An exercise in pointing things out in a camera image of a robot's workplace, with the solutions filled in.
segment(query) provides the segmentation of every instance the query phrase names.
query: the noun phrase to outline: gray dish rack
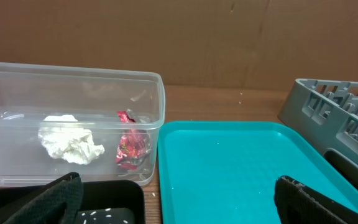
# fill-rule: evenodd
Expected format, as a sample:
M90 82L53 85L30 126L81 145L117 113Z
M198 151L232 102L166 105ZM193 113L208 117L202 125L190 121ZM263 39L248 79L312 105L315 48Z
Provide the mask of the gray dish rack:
M358 82L297 79L278 117L358 189Z

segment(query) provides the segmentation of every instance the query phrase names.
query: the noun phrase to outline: container rim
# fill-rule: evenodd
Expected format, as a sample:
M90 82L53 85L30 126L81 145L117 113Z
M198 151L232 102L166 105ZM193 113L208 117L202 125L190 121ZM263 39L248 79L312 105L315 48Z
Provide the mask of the container rim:
M44 70L64 70L64 71L79 71L79 72L103 72L115 73L120 75L145 75L157 79L158 97L159 101L159 119L158 121L150 123L120 123L120 122L64 122L64 121L14 121L14 120L0 120L0 127L23 127L23 128L86 128L86 129L156 129L161 127L165 121L165 89L162 83L161 76L154 72L137 72L130 70L113 70L104 68L83 68L83 67L66 67L55 65L34 65L23 63L5 63L0 62L0 67L13 68L33 68Z

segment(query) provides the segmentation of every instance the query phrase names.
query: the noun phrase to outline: black fabric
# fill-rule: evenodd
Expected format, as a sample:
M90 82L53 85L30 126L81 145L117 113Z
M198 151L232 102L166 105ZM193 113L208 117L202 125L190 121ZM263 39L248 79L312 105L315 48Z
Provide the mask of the black fabric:
M288 176L276 181L274 202L282 224L358 224L358 213Z
M69 181L72 176L69 175L66 178L62 178L63 180ZM41 223L59 223L59 219L64 212L63 208L65 207L58 202L51 202L49 199L41 196L42 193L47 193L45 189L49 189L52 186L51 184L46 186L0 189L0 221L3 220L0 223L3 223L13 215L23 215L22 218L28 216L29 214L27 212L34 212L34 214L36 214L35 218L33 217L30 218L32 220L29 219L24 221L15 219L13 223L37 223L38 219L41 220L44 218L45 222ZM67 192L69 192L67 195L71 195L72 190L67 189ZM55 197L54 193L56 192L49 193L51 193L51 197ZM50 212L40 211L38 209L32 210L31 208L27 208L27 206L26 208L23 207L31 202L29 198L35 197L37 197L40 202L46 199L44 202L49 203L52 206L52 208L48 209ZM101 217L107 214L104 210L106 208L111 208L109 214L112 215L112 217L103 220ZM87 223L113 224L123 223L123 220L135 224L145 223L144 195L142 188L135 182L129 180L83 183L83 198L79 210L80 211L77 213L77 216L72 223L82 224L85 218L88 219ZM97 210L98 213L90 217L89 213L95 210Z
M72 172L45 186L2 189L0 193L0 223L66 224L73 223L81 206L83 184Z

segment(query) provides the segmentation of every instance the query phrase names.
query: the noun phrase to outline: clear plastic container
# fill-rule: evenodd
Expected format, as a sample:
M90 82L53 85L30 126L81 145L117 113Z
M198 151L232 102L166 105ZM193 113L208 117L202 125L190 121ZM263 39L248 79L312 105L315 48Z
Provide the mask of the clear plastic container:
M136 123L120 121L117 111L125 110L132 110ZM78 121L44 121L65 114ZM164 114L156 73L0 63L0 186L46 184L72 171L83 181L148 184ZM53 159L40 143L40 128L89 129L105 152L87 165ZM123 133L134 129L143 130L148 153L136 170L127 170L116 164L117 147Z

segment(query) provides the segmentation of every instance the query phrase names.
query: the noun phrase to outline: black tray with white dots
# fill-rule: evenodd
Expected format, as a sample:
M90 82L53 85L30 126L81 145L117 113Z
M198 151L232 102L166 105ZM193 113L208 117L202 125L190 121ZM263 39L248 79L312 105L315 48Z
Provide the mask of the black tray with white dots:
M0 189L0 206L43 186ZM74 223L143 224L144 195L137 183L114 180L83 183L83 199Z

